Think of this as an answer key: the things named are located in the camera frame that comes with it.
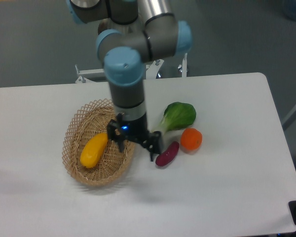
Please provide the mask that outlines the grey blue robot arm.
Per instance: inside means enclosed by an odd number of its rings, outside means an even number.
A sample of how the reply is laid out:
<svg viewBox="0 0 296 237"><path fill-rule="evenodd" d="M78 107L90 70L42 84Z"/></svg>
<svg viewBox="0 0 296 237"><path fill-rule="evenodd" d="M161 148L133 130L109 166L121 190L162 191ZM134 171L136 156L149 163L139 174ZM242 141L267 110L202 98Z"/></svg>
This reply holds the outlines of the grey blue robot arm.
<svg viewBox="0 0 296 237"><path fill-rule="evenodd" d="M116 118L107 126L108 138L124 150L124 141L141 145L151 156L163 152L160 131L148 130L144 94L146 63L188 52L192 31L178 21L166 0L69 0L69 11L79 24L110 19L119 26L142 26L123 33L110 28L96 40L97 58L109 83Z"/></svg>

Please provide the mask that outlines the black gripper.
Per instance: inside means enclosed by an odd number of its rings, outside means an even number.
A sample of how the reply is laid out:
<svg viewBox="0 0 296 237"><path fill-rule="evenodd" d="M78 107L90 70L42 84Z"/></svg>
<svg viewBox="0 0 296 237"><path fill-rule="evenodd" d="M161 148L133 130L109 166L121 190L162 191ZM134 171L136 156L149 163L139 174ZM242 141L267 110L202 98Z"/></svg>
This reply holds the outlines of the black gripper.
<svg viewBox="0 0 296 237"><path fill-rule="evenodd" d="M162 153L163 139L160 131L148 132L147 114L136 120L125 120L123 114L118 114L117 121L111 119L107 125L108 139L114 141L120 152L125 149L124 141L140 144L148 150L150 161Z"/></svg>

